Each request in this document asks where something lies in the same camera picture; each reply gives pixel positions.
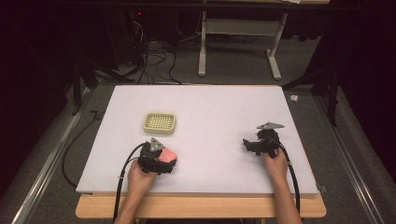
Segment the human hand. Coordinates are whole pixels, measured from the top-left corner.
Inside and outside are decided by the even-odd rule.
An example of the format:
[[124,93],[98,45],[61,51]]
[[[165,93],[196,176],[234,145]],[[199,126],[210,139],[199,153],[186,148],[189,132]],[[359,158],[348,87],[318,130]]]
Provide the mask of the human hand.
[[143,197],[154,181],[156,173],[144,173],[137,160],[134,160],[128,173],[128,192]]
[[280,147],[277,149],[276,157],[271,158],[268,153],[262,153],[262,157],[265,161],[265,168],[267,169],[267,173],[274,182],[286,180],[288,162],[286,160],[285,153]]

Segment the hand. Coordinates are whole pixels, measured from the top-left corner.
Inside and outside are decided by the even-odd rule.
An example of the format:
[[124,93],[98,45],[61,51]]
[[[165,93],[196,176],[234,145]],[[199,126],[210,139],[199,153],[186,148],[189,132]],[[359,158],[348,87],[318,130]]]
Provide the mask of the hand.
[[277,149],[276,157],[271,158],[268,153],[262,153],[262,157],[265,161],[267,173],[273,181],[286,180],[288,162],[286,160],[285,153],[280,147]]
[[115,224],[134,223],[134,214],[140,201],[152,185],[157,174],[144,173],[137,161],[133,161],[128,172],[128,193],[119,211]]
[[128,173],[128,192],[143,197],[151,187],[155,176],[157,176],[156,173],[148,172],[146,174],[141,171],[137,160],[134,160]]

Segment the small white object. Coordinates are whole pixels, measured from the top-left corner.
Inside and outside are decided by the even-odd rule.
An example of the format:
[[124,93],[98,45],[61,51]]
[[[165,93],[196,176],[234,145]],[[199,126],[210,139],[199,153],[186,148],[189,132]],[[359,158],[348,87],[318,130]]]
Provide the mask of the small white object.
[[290,3],[300,4],[300,0],[282,0],[282,2],[290,2]]
[[262,129],[262,130],[270,130],[270,129],[284,128],[284,127],[285,127],[285,125],[283,125],[283,124],[266,122],[266,123],[264,123],[263,125],[260,125],[257,128],[258,129]]
[[290,99],[294,102],[298,102],[298,95],[291,95]]

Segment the metal rail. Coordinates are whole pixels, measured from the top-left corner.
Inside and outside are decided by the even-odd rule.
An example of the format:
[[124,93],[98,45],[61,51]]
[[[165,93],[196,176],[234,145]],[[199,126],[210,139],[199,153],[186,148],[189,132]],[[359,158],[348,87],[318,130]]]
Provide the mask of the metal rail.
[[53,174],[55,173],[56,167],[60,159],[62,158],[62,155],[64,154],[64,145],[71,132],[73,131],[74,127],[76,126],[79,118],[81,117],[81,111],[83,111],[85,105],[88,103],[88,100],[91,98],[92,91],[89,91],[87,88],[85,89],[83,95],[83,103],[80,110],[77,112],[77,114],[71,120],[70,124],[67,126],[64,135],[62,136],[58,145],[49,154],[46,162],[43,165],[43,168],[41,168],[41,171],[37,179],[35,180],[35,183],[30,188],[29,193],[23,201],[20,210],[14,217],[14,220],[12,221],[13,224],[28,223],[29,219],[32,217],[38,203],[40,202],[41,197],[43,196],[48,184],[50,183]]
[[149,10],[195,10],[195,11],[260,11],[260,12],[317,12],[317,13],[352,13],[361,11],[361,6],[335,7],[330,5],[296,5],[287,3],[124,3],[124,2],[73,2],[63,1],[62,7],[129,7]]
[[329,118],[327,117],[327,109],[323,99],[320,96],[314,97],[315,103],[317,104],[319,110],[321,111],[323,118],[325,118],[329,129],[332,132],[332,137],[334,138],[339,152],[342,156],[342,161],[344,162],[344,167],[346,168],[346,173],[349,176],[350,182],[353,185],[353,188],[356,191],[356,194],[361,201],[361,205],[370,220],[370,223],[378,224],[384,223],[384,219],[378,211],[378,208],[375,205],[374,199],[370,193],[370,190],[367,188],[363,179],[361,178],[361,174],[358,171],[358,168],[355,165],[352,157],[350,156],[346,145],[341,137],[341,134],[338,130],[332,126]]

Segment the forearm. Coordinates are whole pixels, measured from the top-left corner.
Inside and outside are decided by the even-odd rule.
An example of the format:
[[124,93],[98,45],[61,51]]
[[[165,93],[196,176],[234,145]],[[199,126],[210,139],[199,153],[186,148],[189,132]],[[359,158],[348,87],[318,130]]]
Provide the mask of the forearm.
[[137,207],[139,206],[143,196],[128,192],[125,200],[122,203],[122,207],[119,211],[115,224],[132,224],[134,223],[134,215],[136,213]]
[[277,223],[303,223],[286,179],[274,180],[274,194]]

